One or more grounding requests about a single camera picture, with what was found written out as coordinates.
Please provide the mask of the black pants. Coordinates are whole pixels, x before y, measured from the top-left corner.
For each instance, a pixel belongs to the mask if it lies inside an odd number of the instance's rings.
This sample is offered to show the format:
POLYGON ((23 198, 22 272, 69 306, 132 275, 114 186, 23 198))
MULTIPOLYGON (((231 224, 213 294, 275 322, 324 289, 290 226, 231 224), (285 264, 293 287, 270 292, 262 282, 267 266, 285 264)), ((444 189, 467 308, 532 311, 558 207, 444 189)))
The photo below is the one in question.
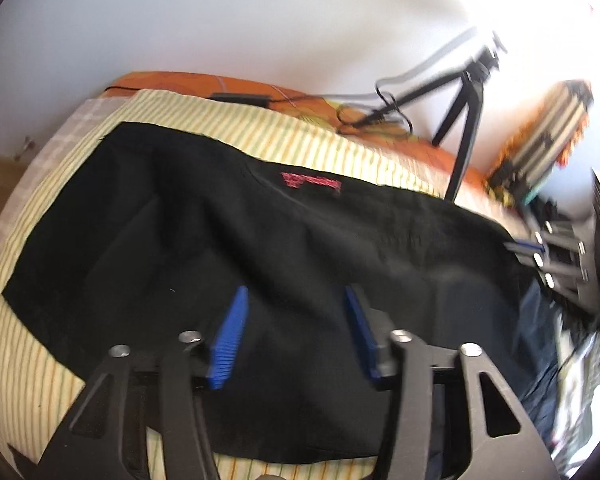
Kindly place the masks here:
POLYGON ((29 235, 4 298, 80 377, 115 344, 211 332, 240 286, 232 377, 204 402, 212 448, 302 464, 367 457, 388 408, 343 309, 358 285, 434 346, 473 341, 525 406, 539 374, 532 271, 498 224, 422 193, 262 162, 217 140, 126 122, 29 235))

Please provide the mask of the black mini tripod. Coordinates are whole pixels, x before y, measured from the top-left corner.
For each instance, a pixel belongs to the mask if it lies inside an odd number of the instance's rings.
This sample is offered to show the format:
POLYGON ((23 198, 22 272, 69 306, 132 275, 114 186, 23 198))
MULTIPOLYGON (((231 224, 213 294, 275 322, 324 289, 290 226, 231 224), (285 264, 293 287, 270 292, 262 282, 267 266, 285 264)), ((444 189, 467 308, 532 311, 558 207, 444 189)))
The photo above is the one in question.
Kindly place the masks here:
POLYGON ((434 79, 424 82, 414 90, 400 94, 393 102, 375 108, 362 119, 358 119, 351 124, 351 127, 359 129, 374 122, 379 122, 389 113, 400 112, 402 107, 411 104, 411 102, 415 102, 429 93, 438 91, 442 87, 458 81, 460 83, 460 90, 458 90, 454 101, 431 140, 431 144, 437 148, 450 132, 460 114, 466 112, 463 133, 460 137, 460 146, 458 147, 449 183, 444 194, 444 199, 447 202, 453 203, 462 185, 469 166, 470 156, 474 149, 483 108, 484 84, 490 78, 492 70, 498 69, 498 54, 505 51, 506 47, 503 46, 500 38, 493 36, 492 44, 483 47, 474 58, 471 58, 461 68, 450 70, 434 79))

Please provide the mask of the white checkered blanket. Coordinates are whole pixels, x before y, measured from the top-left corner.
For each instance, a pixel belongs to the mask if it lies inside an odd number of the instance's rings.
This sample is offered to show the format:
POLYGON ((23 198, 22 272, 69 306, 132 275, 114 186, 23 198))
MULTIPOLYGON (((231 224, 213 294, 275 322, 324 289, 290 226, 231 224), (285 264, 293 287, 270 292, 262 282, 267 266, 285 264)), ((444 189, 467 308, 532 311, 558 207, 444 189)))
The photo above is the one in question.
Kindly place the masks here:
POLYGON ((22 204, 35 188, 87 133, 125 104, 122 96, 90 99, 80 105, 60 128, 21 162, 0 156, 0 251, 22 204))

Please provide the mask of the yellow striped bed sheet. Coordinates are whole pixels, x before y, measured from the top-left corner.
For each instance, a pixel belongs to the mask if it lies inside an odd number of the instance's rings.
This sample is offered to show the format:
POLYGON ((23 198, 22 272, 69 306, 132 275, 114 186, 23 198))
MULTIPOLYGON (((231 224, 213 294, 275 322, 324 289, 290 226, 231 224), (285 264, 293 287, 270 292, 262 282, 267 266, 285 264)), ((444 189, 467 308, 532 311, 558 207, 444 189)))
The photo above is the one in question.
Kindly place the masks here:
POLYGON ((366 471, 387 398, 344 320, 358 283, 419 335, 454 209, 369 148, 250 106, 145 91, 61 156, 0 255, 0 435, 38 455, 105 351, 210 330, 239 287, 234 373, 206 405, 222 474, 366 471))

